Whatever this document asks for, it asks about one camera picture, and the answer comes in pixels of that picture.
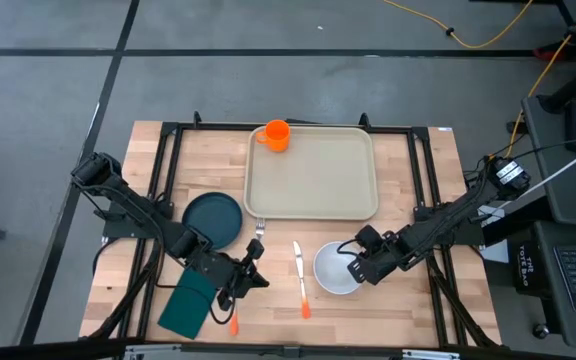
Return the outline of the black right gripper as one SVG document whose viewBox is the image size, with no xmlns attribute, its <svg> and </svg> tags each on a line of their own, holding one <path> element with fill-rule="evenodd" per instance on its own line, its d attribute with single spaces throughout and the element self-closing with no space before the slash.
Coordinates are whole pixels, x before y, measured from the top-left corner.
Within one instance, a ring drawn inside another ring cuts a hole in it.
<svg viewBox="0 0 576 360">
<path fill-rule="evenodd" d="M 411 268 L 412 245 L 406 238 L 410 225 L 398 232 L 391 230 L 380 235 L 371 225 L 365 225 L 355 236 L 362 251 L 355 256 L 347 269 L 357 283 L 377 285 L 396 269 Z"/>
</svg>

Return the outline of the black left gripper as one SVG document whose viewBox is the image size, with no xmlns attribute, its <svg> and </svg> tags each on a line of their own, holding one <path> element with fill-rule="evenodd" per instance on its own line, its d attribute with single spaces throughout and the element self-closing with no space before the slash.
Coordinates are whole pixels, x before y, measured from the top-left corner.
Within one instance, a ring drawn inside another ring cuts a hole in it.
<svg viewBox="0 0 576 360">
<path fill-rule="evenodd" d="M 246 251 L 242 260 L 209 248 L 195 252 L 195 270 L 219 290 L 217 301 L 223 311 L 230 310 L 236 300 L 244 298 L 249 290 L 269 286 L 269 281 L 259 273 L 255 263 L 264 253 L 262 243 L 252 239 Z"/>
</svg>

